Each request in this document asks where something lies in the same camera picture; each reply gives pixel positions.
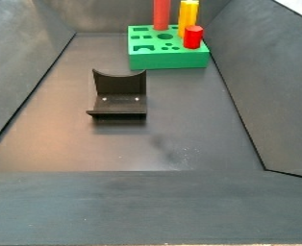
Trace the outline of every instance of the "red cylinder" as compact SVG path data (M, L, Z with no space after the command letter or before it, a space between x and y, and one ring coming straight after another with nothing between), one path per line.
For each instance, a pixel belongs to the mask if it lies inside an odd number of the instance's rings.
M168 29L170 13L170 0L153 0L153 29Z
M200 26L186 26L184 29L184 48L197 49L202 39L204 29Z

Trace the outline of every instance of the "gray surface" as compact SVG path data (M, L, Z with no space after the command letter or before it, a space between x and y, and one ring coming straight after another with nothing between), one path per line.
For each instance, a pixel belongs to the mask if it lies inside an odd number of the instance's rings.
M302 175L302 16L232 0L206 42L267 169Z
M148 71L146 124L85 114L92 68L129 74L125 35L77 35L0 139L0 171L260 170L213 63Z
M41 1L0 1L0 131L73 34Z
M0 245L164 243L302 243L302 179L238 169L0 174Z
M172 0L176 24L181 0ZM198 23L206 26L229 0L200 0ZM128 25L152 24L152 0L45 0L61 19L82 33L125 33Z
M200 0L198 24L202 27L209 25L229 1L230 0Z

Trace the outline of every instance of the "green block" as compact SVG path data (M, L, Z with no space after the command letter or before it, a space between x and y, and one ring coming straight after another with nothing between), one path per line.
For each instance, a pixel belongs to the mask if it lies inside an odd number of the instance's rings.
M202 41L198 49L184 48L177 25L165 31L152 25L128 26L128 57L132 70L206 67L209 50Z

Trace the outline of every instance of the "black holder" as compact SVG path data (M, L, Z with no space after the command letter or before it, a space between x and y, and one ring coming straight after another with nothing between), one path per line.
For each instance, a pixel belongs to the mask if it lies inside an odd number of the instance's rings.
M94 69L97 97L92 111L96 116L118 118L146 116L146 70L130 76L112 76Z

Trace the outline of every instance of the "hole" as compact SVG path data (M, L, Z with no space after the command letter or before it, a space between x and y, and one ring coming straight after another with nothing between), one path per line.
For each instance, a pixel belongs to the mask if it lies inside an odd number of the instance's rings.
M134 27L134 28L133 28L133 31L134 31L134 32L141 32L141 31L148 31L148 30L149 30L148 27Z
M157 35L157 38L160 38L160 39L172 39L173 36L169 35L169 34L161 34L161 35Z
M138 51L140 49L149 49L149 50L154 50L154 46L153 45L136 45L133 46L133 51Z

